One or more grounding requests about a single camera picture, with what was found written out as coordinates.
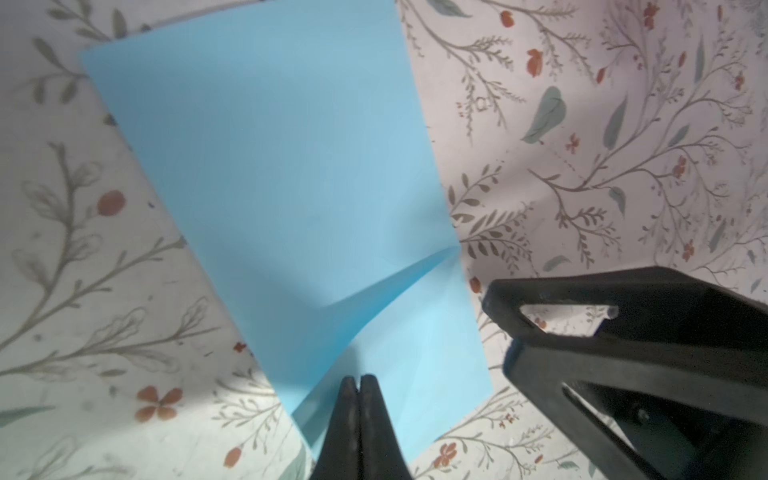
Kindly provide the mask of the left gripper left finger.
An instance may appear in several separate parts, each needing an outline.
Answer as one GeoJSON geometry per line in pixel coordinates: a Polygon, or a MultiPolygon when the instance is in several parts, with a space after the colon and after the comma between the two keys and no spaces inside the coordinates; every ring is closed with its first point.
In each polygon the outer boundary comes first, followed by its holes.
{"type": "Polygon", "coordinates": [[[358,480],[361,470],[359,391],[353,377],[344,377],[326,437],[311,480],[358,480]]]}

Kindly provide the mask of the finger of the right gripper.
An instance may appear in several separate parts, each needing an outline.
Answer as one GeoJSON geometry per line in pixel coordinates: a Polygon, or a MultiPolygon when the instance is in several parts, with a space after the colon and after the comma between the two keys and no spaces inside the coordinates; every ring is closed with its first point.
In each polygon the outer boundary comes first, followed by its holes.
{"type": "Polygon", "coordinates": [[[493,281],[484,312],[512,338],[505,376],[551,419],[555,392],[596,385],[767,422],[767,307],[663,267],[493,281]],[[592,336],[547,333],[526,305],[617,309],[592,336]]]}
{"type": "Polygon", "coordinates": [[[610,479],[660,479],[662,475],[617,437],[578,398],[570,381],[616,386],[627,356],[606,341],[513,341],[505,377],[610,479]]]}

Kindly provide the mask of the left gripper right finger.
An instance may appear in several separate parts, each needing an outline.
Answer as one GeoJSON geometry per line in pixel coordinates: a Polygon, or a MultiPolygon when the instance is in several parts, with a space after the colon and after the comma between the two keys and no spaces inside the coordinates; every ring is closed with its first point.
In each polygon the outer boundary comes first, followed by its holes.
{"type": "Polygon", "coordinates": [[[411,480],[412,475],[401,453],[394,428],[377,378],[361,378],[360,470],[362,479],[411,480]]]}

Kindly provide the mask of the light blue paper sheet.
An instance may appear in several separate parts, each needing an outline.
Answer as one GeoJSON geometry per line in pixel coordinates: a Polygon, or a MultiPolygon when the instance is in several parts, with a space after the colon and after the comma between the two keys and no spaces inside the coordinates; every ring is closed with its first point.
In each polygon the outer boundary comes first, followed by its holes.
{"type": "Polygon", "coordinates": [[[268,1],[82,64],[313,450],[376,376],[408,461],[492,392],[395,5],[268,1]]]}

